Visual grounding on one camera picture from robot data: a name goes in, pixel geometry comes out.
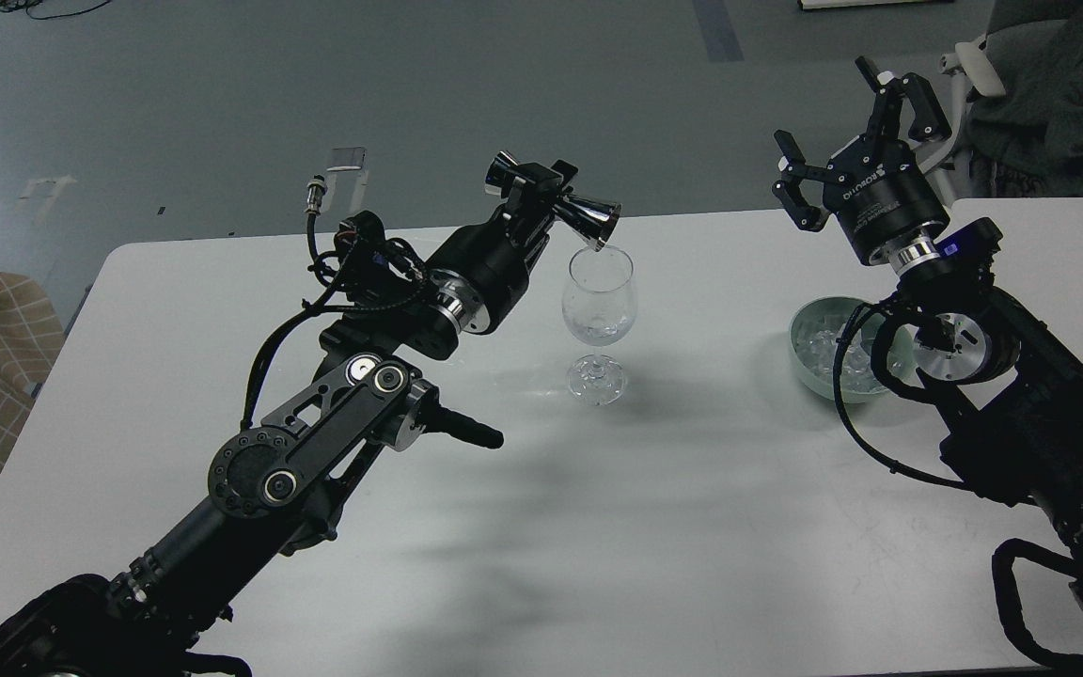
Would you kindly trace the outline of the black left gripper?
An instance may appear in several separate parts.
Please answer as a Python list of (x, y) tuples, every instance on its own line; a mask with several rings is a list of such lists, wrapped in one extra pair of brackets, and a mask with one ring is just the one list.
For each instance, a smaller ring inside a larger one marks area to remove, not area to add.
[(427, 258), (438, 309), (456, 333), (486, 335), (503, 325), (529, 289), (550, 240), (554, 206), (579, 168), (571, 162), (509, 166), (503, 205), (484, 223), (457, 227)]

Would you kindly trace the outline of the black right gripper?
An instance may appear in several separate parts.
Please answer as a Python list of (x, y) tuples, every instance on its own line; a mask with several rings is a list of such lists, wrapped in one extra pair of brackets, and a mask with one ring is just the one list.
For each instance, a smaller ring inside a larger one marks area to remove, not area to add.
[[(867, 56), (854, 64), (875, 94), (867, 129), (826, 167), (809, 165), (793, 134), (777, 130), (782, 164), (771, 193), (803, 231), (821, 231), (826, 220), (837, 219), (860, 264), (919, 266), (941, 257), (935, 239), (950, 216), (900, 134), (903, 102), (914, 112), (908, 140), (917, 145), (950, 140), (950, 122), (932, 84), (919, 74), (880, 71)], [(824, 185), (823, 207), (804, 197), (806, 180)]]

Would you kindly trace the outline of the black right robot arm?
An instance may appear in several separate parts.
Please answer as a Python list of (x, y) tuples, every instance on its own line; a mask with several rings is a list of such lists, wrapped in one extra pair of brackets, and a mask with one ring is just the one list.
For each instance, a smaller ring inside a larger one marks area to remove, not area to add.
[(990, 558), (999, 622), (1012, 646), (1061, 676), (1083, 676), (1083, 654), (1041, 646), (1026, 626), (1014, 565), (1034, 562), (1066, 575), (1083, 611), (1083, 363), (1044, 322), (996, 284), (1002, 232), (980, 218), (945, 235), (949, 214), (921, 170), (916, 142), (949, 140), (932, 86), (919, 74), (856, 67), (875, 95), (864, 132), (807, 162), (795, 138), (774, 134), (781, 162), (771, 188), (796, 227), (820, 231), (830, 217), (860, 264), (891, 266), (897, 289), (854, 309), (831, 366), (841, 424), (841, 361), (861, 325), (880, 316), (870, 359), (875, 378), (899, 398), (929, 404), (947, 428), (945, 480), (865, 451), (891, 473), (966, 490), (1006, 506), (1040, 507), (1066, 554), (1010, 539)]

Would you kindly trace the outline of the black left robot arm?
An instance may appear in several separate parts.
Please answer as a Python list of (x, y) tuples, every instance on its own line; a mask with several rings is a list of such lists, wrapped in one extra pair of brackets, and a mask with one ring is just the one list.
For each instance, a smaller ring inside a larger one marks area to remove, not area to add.
[(322, 295), (259, 348), (240, 430), (216, 451), (207, 495), (113, 580), (75, 575), (0, 624), (0, 676), (249, 676), (242, 658), (197, 653), (203, 632), (275, 556), (334, 541), (345, 502), (383, 450), (425, 433), (499, 450), (498, 430), (448, 411), (397, 356), (446, 360), (465, 333), (498, 329), (560, 220), (601, 249), (618, 204), (584, 201), (577, 168), (495, 155), (486, 222), (457, 227), (422, 259), (378, 214), (339, 224), (319, 250), (326, 180), (306, 187), (306, 239)]

